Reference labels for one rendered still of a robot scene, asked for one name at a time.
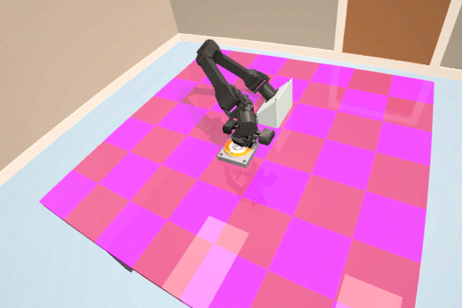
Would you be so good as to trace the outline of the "orange round plate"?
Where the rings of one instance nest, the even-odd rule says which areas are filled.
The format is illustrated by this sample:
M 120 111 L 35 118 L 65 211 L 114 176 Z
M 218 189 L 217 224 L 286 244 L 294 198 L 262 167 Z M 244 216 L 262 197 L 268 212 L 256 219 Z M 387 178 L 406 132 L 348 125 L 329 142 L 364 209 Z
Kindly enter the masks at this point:
M 225 143 L 225 152 L 227 155 L 229 156 L 232 156 L 234 158 L 240 158 L 240 157 L 244 157 L 246 155 L 248 155 L 250 152 L 251 152 L 251 148 L 245 148 L 243 147 L 241 150 L 235 150 L 233 149 L 233 142 L 232 142 L 232 139 L 229 139 L 226 143 Z M 230 154 L 232 153 L 232 154 Z

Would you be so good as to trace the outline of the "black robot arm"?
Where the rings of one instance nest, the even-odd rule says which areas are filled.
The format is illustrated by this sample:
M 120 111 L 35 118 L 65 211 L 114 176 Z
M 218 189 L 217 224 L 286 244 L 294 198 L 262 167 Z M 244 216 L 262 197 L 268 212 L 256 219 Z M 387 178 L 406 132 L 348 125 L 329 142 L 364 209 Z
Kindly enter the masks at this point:
M 231 119 L 237 119 L 238 128 L 231 139 L 240 147 L 249 146 L 258 130 L 254 105 L 247 94 L 242 94 L 234 85 L 229 84 L 217 65 L 244 80 L 245 86 L 254 92 L 259 92 L 266 102 L 274 97 L 277 91 L 270 83 L 268 75 L 255 69 L 246 69 L 236 61 L 221 52 L 219 45 L 212 39 L 206 39 L 197 50 L 196 63 L 202 68 L 215 89 L 215 98 L 222 111 Z M 217 64 L 217 65 L 216 65 Z M 257 87 L 266 80 L 258 89 Z M 234 107 L 236 108 L 230 112 Z

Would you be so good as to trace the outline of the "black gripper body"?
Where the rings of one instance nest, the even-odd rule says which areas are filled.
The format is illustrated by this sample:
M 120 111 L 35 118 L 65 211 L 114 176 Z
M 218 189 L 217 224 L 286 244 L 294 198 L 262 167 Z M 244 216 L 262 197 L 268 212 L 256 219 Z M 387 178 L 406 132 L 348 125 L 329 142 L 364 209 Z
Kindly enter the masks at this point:
M 237 121 L 234 119 L 229 119 L 223 126 L 222 130 L 224 134 L 231 134 L 232 130 L 235 130 L 236 128 L 238 128 Z M 254 137 L 252 139 L 258 138 L 258 142 L 260 144 L 270 145 L 271 141 L 275 137 L 275 131 L 267 128 L 264 128 L 262 132 L 259 130 L 260 129 L 258 128 L 257 132 L 254 134 Z

